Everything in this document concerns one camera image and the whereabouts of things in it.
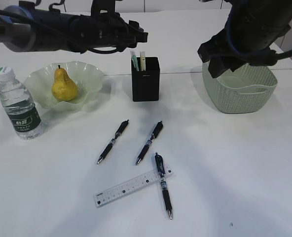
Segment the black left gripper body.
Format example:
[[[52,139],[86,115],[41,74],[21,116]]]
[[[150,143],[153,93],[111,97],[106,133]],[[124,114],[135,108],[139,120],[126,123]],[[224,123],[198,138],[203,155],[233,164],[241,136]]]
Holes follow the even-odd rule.
[[[117,23],[115,29],[115,36],[113,39],[113,44],[111,45],[114,48],[136,48],[137,43],[135,43],[134,32],[138,32],[129,27],[129,22],[126,23],[120,14],[114,12],[111,14],[111,17]]]

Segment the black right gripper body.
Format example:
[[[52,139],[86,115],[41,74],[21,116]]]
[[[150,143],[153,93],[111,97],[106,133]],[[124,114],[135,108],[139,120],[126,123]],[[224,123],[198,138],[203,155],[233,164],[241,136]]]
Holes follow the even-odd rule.
[[[235,52],[229,46],[225,32],[219,32],[207,42],[202,43],[197,53],[204,63],[216,58],[235,63],[248,63],[252,66],[273,66],[277,63],[276,51],[270,47],[247,53]]]

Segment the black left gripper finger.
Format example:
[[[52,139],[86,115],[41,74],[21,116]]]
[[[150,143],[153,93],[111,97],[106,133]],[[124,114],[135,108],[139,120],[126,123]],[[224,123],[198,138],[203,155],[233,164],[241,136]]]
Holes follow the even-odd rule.
[[[137,21],[129,21],[129,27],[135,31],[144,32],[144,29],[140,27],[140,24]]]
[[[135,43],[146,43],[148,32],[134,32]]]

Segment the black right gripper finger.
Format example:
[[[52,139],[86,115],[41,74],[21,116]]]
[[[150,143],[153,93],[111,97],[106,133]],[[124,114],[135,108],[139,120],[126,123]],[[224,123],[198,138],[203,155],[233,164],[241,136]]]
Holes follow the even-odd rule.
[[[217,78],[231,68],[231,63],[232,57],[213,57],[209,62],[208,71],[212,78]]]
[[[244,66],[247,62],[243,60],[232,60],[231,61],[231,71],[234,72],[238,68]]]

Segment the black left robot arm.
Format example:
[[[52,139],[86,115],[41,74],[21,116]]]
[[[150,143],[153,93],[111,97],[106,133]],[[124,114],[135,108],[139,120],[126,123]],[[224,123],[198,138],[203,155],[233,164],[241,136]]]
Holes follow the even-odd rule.
[[[40,1],[21,0],[0,10],[0,42],[13,52],[64,50],[97,54],[123,52],[146,43],[148,33],[139,23],[125,22],[115,11],[115,1],[94,0],[90,15],[73,15],[56,9],[37,9]]]

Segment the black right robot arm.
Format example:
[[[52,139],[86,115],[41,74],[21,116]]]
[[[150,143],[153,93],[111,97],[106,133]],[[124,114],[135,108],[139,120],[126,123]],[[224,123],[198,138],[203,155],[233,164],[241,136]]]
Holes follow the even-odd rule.
[[[197,50],[213,78],[245,64],[273,66],[292,57],[292,49],[277,53],[270,48],[291,29],[292,0],[231,0],[230,4],[224,28]]]

